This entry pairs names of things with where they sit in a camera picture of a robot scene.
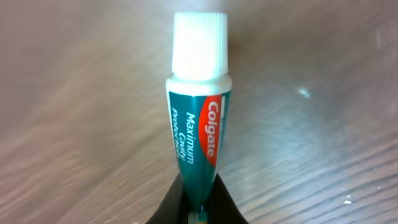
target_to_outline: white cap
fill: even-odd
[[[187,80],[209,80],[227,73],[227,35],[225,13],[175,13],[173,73]]]

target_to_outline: brown tabletop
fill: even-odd
[[[0,223],[154,213],[178,173],[165,80],[173,12],[200,8],[184,3],[0,2]],[[234,81],[219,174],[244,217],[398,223],[398,1],[215,7]]]

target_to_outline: wood grain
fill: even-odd
[[[208,8],[229,13],[219,173],[247,220],[398,223],[395,0],[1,1],[0,223],[148,220],[178,173],[173,13]]]

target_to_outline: red label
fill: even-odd
[[[205,157],[216,167],[220,139],[221,95],[207,96],[200,111],[198,135]]]

